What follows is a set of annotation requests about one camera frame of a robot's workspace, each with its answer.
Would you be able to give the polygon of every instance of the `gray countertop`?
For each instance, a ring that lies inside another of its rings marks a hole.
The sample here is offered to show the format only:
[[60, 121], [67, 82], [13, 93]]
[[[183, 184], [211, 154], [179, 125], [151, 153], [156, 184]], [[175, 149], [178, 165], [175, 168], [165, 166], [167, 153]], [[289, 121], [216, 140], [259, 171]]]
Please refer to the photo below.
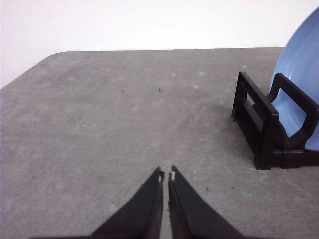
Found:
[[167, 180], [172, 164], [241, 233], [318, 238], [319, 167], [256, 171], [230, 117], [238, 72], [267, 92], [281, 50], [63, 52], [39, 62], [1, 90], [1, 238], [88, 235], [155, 167]]

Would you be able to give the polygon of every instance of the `white wall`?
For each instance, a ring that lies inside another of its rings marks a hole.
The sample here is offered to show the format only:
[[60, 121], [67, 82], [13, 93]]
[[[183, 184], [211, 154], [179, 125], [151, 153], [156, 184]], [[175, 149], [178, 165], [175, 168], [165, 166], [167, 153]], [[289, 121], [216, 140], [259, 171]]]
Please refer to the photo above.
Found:
[[1, 0], [1, 86], [61, 51], [284, 46], [318, 0]]

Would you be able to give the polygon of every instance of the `gray table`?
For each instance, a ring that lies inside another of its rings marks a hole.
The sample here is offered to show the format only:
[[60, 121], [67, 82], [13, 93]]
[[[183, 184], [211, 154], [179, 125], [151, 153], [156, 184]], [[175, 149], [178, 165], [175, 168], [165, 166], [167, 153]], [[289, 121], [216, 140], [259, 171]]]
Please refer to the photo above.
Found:
[[[319, 167], [256, 171], [230, 117], [238, 72], [267, 92], [281, 50], [63, 52], [32, 67], [1, 91], [1, 238], [88, 235], [172, 164], [243, 234], [318, 238]], [[168, 239], [166, 182], [164, 195]]]

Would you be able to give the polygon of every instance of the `blue plate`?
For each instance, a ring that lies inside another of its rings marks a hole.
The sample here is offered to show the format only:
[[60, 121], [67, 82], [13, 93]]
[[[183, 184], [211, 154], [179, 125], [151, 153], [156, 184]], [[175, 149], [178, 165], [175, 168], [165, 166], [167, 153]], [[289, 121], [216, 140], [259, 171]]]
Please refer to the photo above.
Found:
[[[319, 7], [300, 25], [283, 50], [272, 79], [283, 73], [319, 104]], [[305, 121], [306, 114], [282, 90], [273, 105], [279, 112], [279, 121], [290, 137]], [[307, 141], [305, 149], [319, 150], [319, 126]]]

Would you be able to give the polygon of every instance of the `table surface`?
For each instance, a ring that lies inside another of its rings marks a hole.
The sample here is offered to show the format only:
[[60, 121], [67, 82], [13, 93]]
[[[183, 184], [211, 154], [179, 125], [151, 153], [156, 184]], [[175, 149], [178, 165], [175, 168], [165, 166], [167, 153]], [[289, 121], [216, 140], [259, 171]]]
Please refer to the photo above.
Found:
[[[89, 235], [161, 166], [247, 236], [318, 238], [319, 167], [257, 171], [231, 109], [282, 48], [51, 55], [1, 90], [1, 238]], [[161, 238], [171, 238], [167, 181]]]

